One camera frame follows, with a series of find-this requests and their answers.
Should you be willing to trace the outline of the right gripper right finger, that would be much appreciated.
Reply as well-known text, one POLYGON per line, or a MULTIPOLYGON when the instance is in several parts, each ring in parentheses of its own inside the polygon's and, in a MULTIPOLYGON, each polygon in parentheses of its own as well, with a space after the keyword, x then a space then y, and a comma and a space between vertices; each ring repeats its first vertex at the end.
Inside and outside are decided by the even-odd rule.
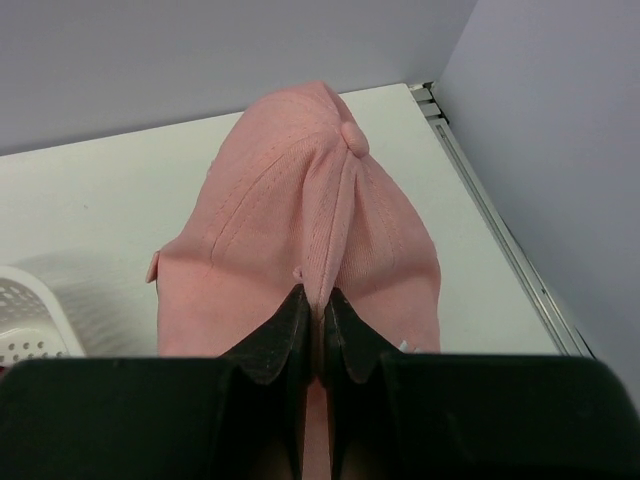
POLYGON ((328 395, 331 477, 341 479, 351 447, 373 456, 373 472, 399 465, 381 360, 399 353, 335 288, 325 308, 324 384, 328 395))

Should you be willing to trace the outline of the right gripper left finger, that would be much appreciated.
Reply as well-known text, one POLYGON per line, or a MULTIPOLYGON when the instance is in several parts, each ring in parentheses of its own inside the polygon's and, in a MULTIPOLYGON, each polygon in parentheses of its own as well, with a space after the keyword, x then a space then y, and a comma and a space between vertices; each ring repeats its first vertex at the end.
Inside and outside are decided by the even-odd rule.
POLYGON ((278 443, 288 472, 299 479, 311 378, 310 307, 303 286, 295 286, 275 314, 222 359, 232 369, 216 415, 214 477, 266 475, 259 463, 278 443))

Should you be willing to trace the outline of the pink baseball cap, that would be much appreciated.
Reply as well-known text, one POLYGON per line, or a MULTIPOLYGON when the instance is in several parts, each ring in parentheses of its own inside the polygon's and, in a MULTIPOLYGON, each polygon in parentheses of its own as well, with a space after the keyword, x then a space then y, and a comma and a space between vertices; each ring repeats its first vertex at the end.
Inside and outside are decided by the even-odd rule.
POLYGON ((321 81, 271 93, 243 113, 147 278, 157 288, 164 356, 225 353, 297 284, 315 335, 339 289, 401 351, 440 348, 434 243, 347 105, 321 81))

